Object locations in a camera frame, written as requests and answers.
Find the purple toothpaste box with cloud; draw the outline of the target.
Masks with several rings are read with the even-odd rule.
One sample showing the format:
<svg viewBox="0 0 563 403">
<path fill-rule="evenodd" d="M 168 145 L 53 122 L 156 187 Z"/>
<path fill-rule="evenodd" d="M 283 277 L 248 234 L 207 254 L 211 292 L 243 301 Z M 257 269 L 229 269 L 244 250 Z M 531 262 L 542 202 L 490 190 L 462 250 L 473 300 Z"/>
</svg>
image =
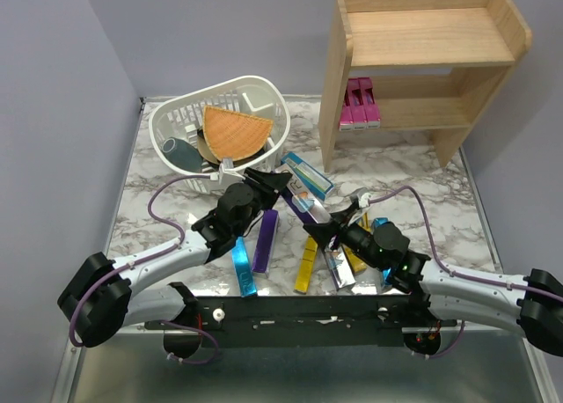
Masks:
<svg viewBox="0 0 563 403">
<path fill-rule="evenodd" d="M 288 165 L 281 165 L 274 172 L 291 175 L 287 186 L 281 192 L 281 196 L 303 224 L 328 223 L 331 220 L 329 212 L 321 201 Z"/>
</svg>

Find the silver toothpaste box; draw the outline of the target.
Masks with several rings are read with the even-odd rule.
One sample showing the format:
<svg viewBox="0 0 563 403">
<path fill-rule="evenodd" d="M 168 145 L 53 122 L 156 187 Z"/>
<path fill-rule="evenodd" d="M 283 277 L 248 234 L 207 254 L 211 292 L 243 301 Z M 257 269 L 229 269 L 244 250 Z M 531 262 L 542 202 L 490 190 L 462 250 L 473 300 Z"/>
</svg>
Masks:
<svg viewBox="0 0 563 403">
<path fill-rule="evenodd" d="M 346 289 L 355 285 L 355 276 L 342 247 L 337 250 L 326 248 L 323 251 L 325 263 L 333 279 L 336 290 Z"/>
</svg>

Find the blue green toothpaste box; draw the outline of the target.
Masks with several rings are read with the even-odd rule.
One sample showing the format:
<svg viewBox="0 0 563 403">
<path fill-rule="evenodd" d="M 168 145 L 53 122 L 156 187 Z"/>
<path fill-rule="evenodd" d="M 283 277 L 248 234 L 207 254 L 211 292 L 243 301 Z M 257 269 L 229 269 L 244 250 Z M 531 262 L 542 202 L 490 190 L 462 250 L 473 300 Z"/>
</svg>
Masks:
<svg viewBox="0 0 563 403">
<path fill-rule="evenodd" d="M 289 152 L 285 154 L 281 161 L 288 165 L 321 201 L 324 201 L 334 190 L 334 184 L 323 173 L 300 158 L 296 153 Z"/>
</svg>

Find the pink toothpaste box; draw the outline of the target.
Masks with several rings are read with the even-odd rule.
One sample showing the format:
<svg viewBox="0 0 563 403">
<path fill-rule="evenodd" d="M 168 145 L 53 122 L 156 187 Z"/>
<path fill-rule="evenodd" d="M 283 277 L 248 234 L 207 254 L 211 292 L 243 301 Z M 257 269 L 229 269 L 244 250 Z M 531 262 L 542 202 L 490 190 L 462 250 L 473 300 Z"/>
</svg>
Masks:
<svg viewBox="0 0 563 403">
<path fill-rule="evenodd" d="M 362 90 L 357 78 L 347 81 L 347 97 L 352 116 L 353 130 L 362 130 L 367 127 L 367 116 L 362 102 Z"/>
<path fill-rule="evenodd" d="M 344 99 L 342 102 L 341 113 L 340 113 L 339 131 L 351 131 L 353 129 L 354 129 L 354 119 L 349 102 L 349 97 L 347 92 L 345 92 Z"/>
<path fill-rule="evenodd" d="M 380 128 L 381 114 L 373 94 L 372 81 L 369 77 L 359 77 L 358 80 L 362 93 L 362 106 L 366 116 L 367 128 Z"/>
</svg>

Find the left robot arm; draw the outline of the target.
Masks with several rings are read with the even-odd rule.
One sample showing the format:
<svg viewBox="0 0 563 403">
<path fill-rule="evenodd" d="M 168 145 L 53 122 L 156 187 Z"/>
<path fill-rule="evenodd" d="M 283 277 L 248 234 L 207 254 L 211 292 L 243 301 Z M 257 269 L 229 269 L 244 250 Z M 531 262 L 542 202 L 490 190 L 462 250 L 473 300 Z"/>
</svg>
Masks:
<svg viewBox="0 0 563 403">
<path fill-rule="evenodd" d="M 154 215 L 178 237 L 147 251 L 108 259 L 102 252 L 86 258 L 58 297 L 76 347 L 96 347 L 122 327 L 157 319 L 177 328 L 194 321 L 194 305 L 172 286 L 150 296 L 152 285 L 179 271 L 203 266 L 231 251 L 258 216 L 271 209 L 288 185 L 288 172 L 245 170 L 227 187 L 216 207 L 189 229 Z"/>
</svg>

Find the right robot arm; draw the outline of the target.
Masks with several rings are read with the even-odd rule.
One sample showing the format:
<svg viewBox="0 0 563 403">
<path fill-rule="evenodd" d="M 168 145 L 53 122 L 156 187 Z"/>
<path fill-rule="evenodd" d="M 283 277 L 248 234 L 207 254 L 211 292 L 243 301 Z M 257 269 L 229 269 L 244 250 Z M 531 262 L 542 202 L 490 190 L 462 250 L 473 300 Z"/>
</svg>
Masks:
<svg viewBox="0 0 563 403">
<path fill-rule="evenodd" d="M 545 353 L 562 354 L 562 285 L 543 270 L 495 275 L 444 264 L 410 250 L 409 239 L 391 222 L 373 231 L 334 221 L 307 223 L 304 229 L 319 246 L 345 245 L 368 266 L 388 271 L 393 288 L 416 296 L 404 307 L 417 326 L 433 318 L 470 321 L 519 334 Z"/>
</svg>

